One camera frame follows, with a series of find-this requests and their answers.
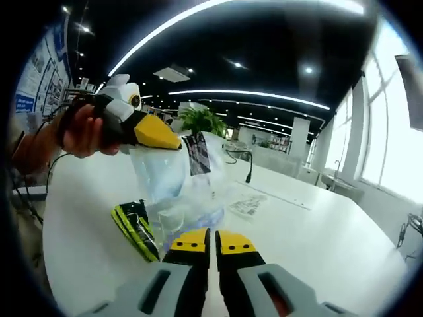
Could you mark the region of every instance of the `sink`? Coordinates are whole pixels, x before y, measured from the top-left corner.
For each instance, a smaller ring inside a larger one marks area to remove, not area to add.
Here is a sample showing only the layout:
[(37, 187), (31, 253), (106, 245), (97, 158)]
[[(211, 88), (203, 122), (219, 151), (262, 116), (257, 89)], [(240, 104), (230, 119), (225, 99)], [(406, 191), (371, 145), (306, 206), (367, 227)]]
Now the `sink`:
[(335, 183), (335, 187), (337, 186), (341, 186), (343, 188), (346, 189), (356, 189), (353, 185), (350, 185), (347, 182), (344, 182), (343, 180), (341, 180), (340, 178), (337, 178), (336, 180), (334, 179), (334, 176), (332, 175), (326, 175), (326, 174), (321, 174), (321, 181), (322, 183), (324, 183), (328, 188), (333, 187), (333, 184)]
[(332, 175), (321, 174), (321, 181), (326, 185), (327, 189), (334, 188), (335, 193), (348, 197), (356, 203), (360, 202), (364, 193), (362, 190), (359, 190), (340, 178), (335, 180)]

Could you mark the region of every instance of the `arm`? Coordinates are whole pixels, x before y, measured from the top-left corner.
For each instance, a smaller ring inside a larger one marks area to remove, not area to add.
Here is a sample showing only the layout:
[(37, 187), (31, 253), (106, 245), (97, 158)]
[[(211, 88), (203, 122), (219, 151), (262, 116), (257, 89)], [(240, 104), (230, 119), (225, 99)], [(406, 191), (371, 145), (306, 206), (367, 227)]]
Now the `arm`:
[(13, 166), (21, 174), (30, 174), (44, 167), (59, 151), (56, 139), (59, 118), (40, 130), (38, 135), (25, 135), (12, 156)]
[[(92, 155), (97, 149), (104, 154), (115, 155), (118, 145), (100, 148), (100, 135), (103, 125), (102, 119), (93, 118), (91, 105), (83, 106), (65, 132), (64, 150), (76, 157), (83, 158)], [(30, 174), (42, 168), (51, 159), (54, 153), (60, 150), (57, 140), (57, 130), (61, 116), (40, 130), (37, 135), (25, 135), (17, 145), (13, 155), (12, 164), (21, 174)]]

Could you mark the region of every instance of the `faucet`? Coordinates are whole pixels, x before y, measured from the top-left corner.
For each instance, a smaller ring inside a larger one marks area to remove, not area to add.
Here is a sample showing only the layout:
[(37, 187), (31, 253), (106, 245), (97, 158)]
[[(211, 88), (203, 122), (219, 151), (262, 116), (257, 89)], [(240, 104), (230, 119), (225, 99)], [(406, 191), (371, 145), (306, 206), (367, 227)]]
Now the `faucet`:
[(333, 176), (333, 185), (330, 189), (331, 192), (335, 192), (335, 183), (336, 183), (336, 179), (338, 178), (338, 174), (339, 174), (339, 168), (341, 166), (341, 162), (339, 160), (335, 161), (335, 164), (338, 163), (338, 169), (336, 169), (335, 175)]

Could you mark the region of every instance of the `gray gripper housing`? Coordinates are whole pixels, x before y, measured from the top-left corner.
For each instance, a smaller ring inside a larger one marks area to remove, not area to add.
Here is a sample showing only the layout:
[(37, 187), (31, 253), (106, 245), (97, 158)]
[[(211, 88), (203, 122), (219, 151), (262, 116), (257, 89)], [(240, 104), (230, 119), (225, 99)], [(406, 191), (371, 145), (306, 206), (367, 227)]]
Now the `gray gripper housing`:
[(276, 264), (238, 270), (256, 317), (279, 317), (266, 286), (275, 290), (287, 304), (289, 317), (357, 316), (333, 304), (317, 304), (315, 290)]
[[(104, 302), (79, 317), (173, 317), (179, 294), (191, 267), (151, 262), (143, 278), (122, 285), (113, 302)], [(333, 304), (317, 304), (315, 291), (276, 264), (265, 264), (238, 270), (256, 317), (279, 317), (265, 285), (284, 299), (289, 317), (357, 316)], [(151, 293), (159, 292), (151, 300)]]

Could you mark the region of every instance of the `human hand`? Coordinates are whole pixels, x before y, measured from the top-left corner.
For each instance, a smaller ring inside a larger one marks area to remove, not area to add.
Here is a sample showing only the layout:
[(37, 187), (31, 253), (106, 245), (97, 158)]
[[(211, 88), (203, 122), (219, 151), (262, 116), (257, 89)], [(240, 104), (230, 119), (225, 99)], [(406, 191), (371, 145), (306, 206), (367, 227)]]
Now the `human hand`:
[(97, 149), (107, 155), (115, 155), (119, 144), (101, 147), (103, 120), (94, 118), (94, 106), (87, 104), (75, 114), (63, 138), (63, 149), (76, 157), (89, 157)]

